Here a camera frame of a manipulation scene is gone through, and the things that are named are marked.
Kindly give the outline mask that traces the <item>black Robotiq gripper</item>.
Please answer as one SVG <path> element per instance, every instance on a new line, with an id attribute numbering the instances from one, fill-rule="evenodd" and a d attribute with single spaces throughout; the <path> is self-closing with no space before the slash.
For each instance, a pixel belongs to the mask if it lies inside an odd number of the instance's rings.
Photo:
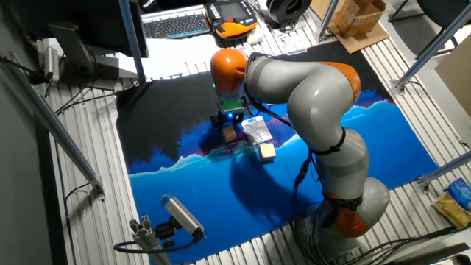
<path id="1" fill-rule="evenodd" d="M 214 130 L 220 130 L 224 124 L 231 123 L 233 127 L 237 127 L 238 130 L 244 131 L 244 127 L 241 122 L 244 120 L 243 112 L 218 112 L 217 116 L 210 116 L 210 123 Z"/>

